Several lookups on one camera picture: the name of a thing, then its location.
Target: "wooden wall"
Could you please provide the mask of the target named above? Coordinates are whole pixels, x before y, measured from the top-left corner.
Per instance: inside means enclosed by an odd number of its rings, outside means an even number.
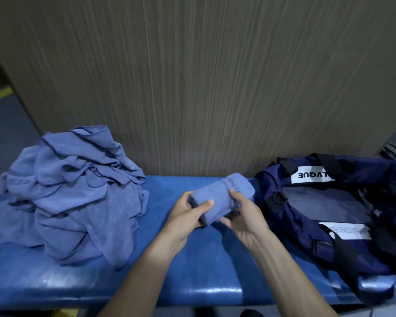
[[[106,124],[147,174],[396,131],[396,0],[0,0],[0,63],[41,132]]]

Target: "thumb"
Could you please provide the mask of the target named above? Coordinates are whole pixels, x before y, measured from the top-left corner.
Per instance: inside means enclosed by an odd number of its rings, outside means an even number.
[[[199,217],[201,217],[202,214],[210,211],[213,207],[214,207],[214,200],[211,199],[206,202],[203,202],[197,208],[192,209],[191,213],[193,213],[194,216],[196,216],[198,219]]]
[[[230,189],[229,190],[230,195],[232,198],[236,199],[237,201],[239,201],[239,203],[241,205],[243,205],[245,202],[248,202],[249,199],[247,197],[245,197],[242,193],[237,192],[235,189]]]

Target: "pile of towels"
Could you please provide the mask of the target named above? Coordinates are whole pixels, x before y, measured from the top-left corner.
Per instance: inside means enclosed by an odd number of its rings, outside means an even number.
[[[142,170],[105,126],[47,133],[0,176],[0,243],[44,245],[61,264],[105,256],[115,268],[133,250],[145,213]]]

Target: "right hand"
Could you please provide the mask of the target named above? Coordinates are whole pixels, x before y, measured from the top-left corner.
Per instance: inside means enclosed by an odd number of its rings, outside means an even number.
[[[232,229],[238,239],[248,250],[251,250],[258,240],[263,239],[264,235],[269,233],[270,228],[257,205],[234,189],[229,192],[232,198],[240,203],[241,207],[238,209],[240,214],[232,213],[232,219],[222,217],[219,221]]]

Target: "navy blue bag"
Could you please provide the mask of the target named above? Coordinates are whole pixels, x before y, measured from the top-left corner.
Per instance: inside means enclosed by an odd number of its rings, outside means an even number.
[[[360,274],[396,274],[396,161],[312,154],[258,172],[275,226],[340,277],[367,306],[390,299],[359,290]]]

